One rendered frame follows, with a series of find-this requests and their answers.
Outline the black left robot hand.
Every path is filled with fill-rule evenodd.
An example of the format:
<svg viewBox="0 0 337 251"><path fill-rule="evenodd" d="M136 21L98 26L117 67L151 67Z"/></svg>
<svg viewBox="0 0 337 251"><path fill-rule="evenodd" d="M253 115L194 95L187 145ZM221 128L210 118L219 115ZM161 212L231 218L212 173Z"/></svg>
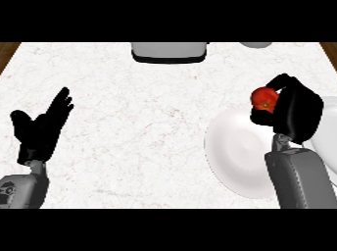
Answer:
<svg viewBox="0 0 337 251"><path fill-rule="evenodd" d="M22 111L11 114L15 136L21 141L18 163L48 162L52 158L61 130L74 109L70 88L64 87L53 98L48 111L36 119Z"/></svg>

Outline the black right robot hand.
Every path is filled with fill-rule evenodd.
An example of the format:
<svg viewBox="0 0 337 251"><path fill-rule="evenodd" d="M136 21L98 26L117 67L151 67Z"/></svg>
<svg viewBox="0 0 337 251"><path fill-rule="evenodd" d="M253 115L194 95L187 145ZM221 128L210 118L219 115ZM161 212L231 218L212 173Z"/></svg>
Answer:
<svg viewBox="0 0 337 251"><path fill-rule="evenodd" d="M250 119L260 126L272 126L275 133L303 144L314 136L324 110L321 96L294 76L278 75L266 87L281 91L274 112L252 108Z"/></svg>

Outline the red tomato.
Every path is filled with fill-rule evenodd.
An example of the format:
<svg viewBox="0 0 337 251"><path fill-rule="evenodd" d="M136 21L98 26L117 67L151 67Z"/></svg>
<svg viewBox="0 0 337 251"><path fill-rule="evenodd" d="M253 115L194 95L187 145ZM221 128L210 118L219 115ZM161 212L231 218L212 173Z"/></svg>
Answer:
<svg viewBox="0 0 337 251"><path fill-rule="evenodd" d="M259 111L268 111L272 113L275 111L278 103L280 94L271 87L259 87L252 93L252 105Z"/></svg>

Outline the pale grey round object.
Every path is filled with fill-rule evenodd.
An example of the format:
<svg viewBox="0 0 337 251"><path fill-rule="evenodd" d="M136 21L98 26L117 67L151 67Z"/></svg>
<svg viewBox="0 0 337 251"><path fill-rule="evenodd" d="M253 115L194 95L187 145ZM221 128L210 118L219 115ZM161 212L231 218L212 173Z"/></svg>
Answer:
<svg viewBox="0 0 337 251"><path fill-rule="evenodd" d="M241 45L244 45L249 48L262 49L272 45L272 42L241 42Z"/></svg>

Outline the pale grey appliance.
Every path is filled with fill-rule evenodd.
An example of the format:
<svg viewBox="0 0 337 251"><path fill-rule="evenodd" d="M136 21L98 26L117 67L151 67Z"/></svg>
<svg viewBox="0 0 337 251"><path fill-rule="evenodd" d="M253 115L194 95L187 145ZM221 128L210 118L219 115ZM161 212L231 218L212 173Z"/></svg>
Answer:
<svg viewBox="0 0 337 251"><path fill-rule="evenodd" d="M139 63L192 64L207 57L209 42L133 42L132 56Z"/></svg>

